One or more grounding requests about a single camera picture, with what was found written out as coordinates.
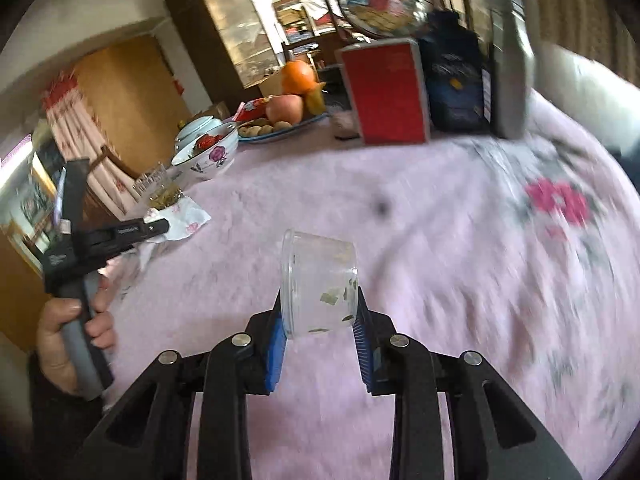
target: blue gripper pad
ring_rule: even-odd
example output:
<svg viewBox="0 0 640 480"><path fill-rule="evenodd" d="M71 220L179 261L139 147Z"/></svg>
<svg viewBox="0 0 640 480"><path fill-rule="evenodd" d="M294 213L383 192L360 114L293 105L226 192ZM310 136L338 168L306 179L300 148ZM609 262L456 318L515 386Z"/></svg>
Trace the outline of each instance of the blue gripper pad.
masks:
<svg viewBox="0 0 640 480"><path fill-rule="evenodd" d="M362 382L365 383L367 391L371 393L371 381L373 380L373 355L371 353L369 341L367 341L364 320L359 306L358 315L356 316L356 321L353 324L353 338L356 343L356 352L358 354L358 363L360 364Z"/></svg>
<svg viewBox="0 0 640 480"><path fill-rule="evenodd" d="M284 333L282 316L279 316L273 325L271 340L269 341L269 347L267 348L267 373L264 378L264 384L269 393L276 389L276 384L278 384L278 381L280 380L286 346L287 337Z"/></svg>

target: orange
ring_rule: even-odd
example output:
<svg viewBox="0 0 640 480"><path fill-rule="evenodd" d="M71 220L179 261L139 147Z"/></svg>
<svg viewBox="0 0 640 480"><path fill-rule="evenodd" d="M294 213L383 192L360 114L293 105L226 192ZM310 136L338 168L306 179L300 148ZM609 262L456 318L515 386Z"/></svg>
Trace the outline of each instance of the orange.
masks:
<svg viewBox="0 0 640 480"><path fill-rule="evenodd" d="M282 91L285 94L306 94L316 86L314 69L304 61L288 61L280 69L280 74L282 75Z"/></svg>

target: wooden door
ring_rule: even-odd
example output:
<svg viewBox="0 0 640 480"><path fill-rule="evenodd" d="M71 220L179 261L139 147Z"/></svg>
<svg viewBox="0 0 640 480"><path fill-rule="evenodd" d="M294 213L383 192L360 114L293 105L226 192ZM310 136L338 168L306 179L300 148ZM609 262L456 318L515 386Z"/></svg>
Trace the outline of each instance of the wooden door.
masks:
<svg viewBox="0 0 640 480"><path fill-rule="evenodd" d="M0 232L0 332L27 351L35 345L38 318L48 295L42 279Z"/></svg>
<svg viewBox="0 0 640 480"><path fill-rule="evenodd" d="M139 36L86 56L78 83L120 159L144 173L174 154L178 122L190 117L158 42Z"/></svg>

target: metal screw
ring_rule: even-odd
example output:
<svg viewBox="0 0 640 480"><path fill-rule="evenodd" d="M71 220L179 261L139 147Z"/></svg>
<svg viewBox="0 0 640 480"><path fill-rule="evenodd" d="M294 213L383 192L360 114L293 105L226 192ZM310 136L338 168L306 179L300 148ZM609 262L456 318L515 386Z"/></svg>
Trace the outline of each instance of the metal screw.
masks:
<svg viewBox="0 0 640 480"><path fill-rule="evenodd" d="M231 338L231 342L235 346L247 346L251 342L251 336L248 334L236 334Z"/></svg>
<svg viewBox="0 0 640 480"><path fill-rule="evenodd" d="M178 360L178 353L173 350L165 350L158 356L161 365L172 365Z"/></svg>
<svg viewBox="0 0 640 480"><path fill-rule="evenodd" d="M404 348L409 345L409 338L402 334L395 334L389 338L389 342L398 348Z"/></svg>
<svg viewBox="0 0 640 480"><path fill-rule="evenodd" d="M463 359L472 366L478 366L482 362L482 356L478 352L466 352Z"/></svg>

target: wooden cabinet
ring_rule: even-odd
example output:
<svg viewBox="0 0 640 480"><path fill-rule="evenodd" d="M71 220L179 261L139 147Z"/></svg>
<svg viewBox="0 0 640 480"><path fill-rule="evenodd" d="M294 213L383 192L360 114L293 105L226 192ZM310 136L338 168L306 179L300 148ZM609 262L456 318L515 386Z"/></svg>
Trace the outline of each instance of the wooden cabinet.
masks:
<svg viewBox="0 0 640 480"><path fill-rule="evenodd" d="M265 70L279 68L252 0L166 0L212 102L234 111L261 96Z"/></svg>
<svg viewBox="0 0 640 480"><path fill-rule="evenodd" d="M151 36L86 56L76 77L110 145L137 173L174 154L178 122L191 113Z"/></svg>

